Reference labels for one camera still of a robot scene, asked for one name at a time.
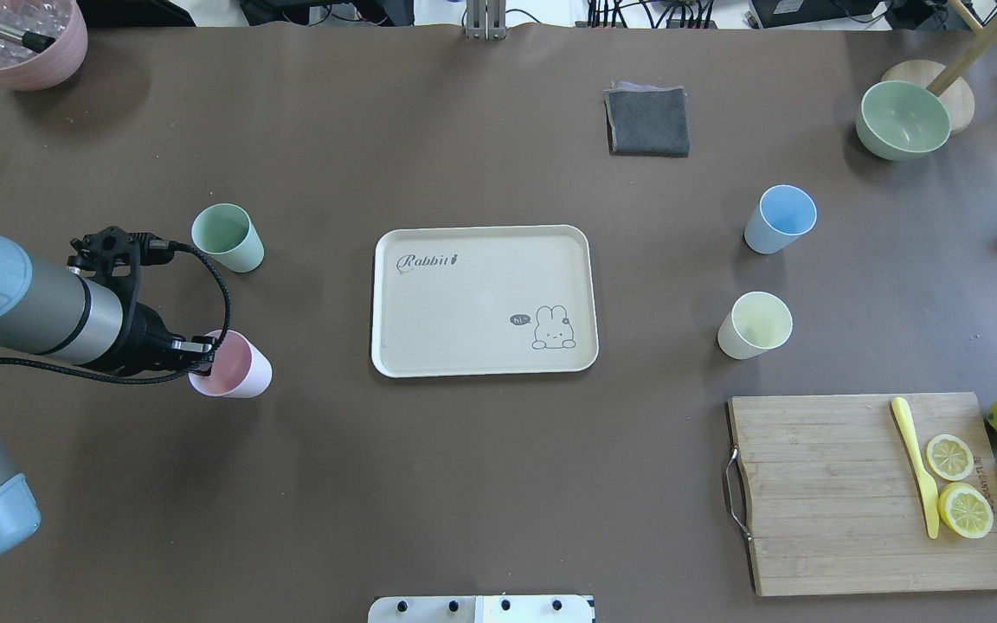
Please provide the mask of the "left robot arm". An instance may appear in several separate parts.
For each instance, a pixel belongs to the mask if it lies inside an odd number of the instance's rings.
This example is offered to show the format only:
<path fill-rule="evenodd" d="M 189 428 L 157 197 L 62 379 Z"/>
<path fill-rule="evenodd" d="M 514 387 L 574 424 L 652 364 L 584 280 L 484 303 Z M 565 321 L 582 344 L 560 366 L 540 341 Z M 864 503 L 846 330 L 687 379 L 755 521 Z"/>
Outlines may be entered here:
<path fill-rule="evenodd" d="M 60 268 L 0 236 L 0 364 L 115 383 L 154 385 L 209 372 L 221 339 L 167 330 L 139 301 L 141 271 L 194 248 L 106 228 L 71 241 Z M 41 516 L 0 441 L 0 555 L 35 533 Z"/>

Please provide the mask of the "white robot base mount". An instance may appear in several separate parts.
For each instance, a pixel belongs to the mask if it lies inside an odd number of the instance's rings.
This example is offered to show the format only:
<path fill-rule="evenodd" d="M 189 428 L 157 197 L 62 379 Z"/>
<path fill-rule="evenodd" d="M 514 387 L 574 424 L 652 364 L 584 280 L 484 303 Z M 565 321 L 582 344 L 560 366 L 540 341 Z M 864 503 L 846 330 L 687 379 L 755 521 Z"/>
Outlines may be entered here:
<path fill-rule="evenodd" d="M 384 596 L 368 622 L 595 622 L 592 596 L 496 594 Z"/>

